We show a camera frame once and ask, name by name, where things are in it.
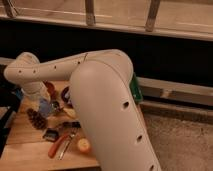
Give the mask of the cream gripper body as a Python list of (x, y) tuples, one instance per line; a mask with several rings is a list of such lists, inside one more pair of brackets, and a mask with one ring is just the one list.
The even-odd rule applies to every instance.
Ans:
[(25, 96), (37, 104), (39, 104), (42, 99), (50, 99), (50, 95), (43, 82), (28, 83), (25, 86)]

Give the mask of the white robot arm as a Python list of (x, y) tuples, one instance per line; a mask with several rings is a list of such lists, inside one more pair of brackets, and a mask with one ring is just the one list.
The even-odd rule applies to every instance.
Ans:
[(102, 171), (162, 171), (130, 83), (128, 55), (117, 49), (91, 51), (41, 63), (28, 52), (4, 70), (28, 96), (44, 81), (67, 80), (72, 105)]

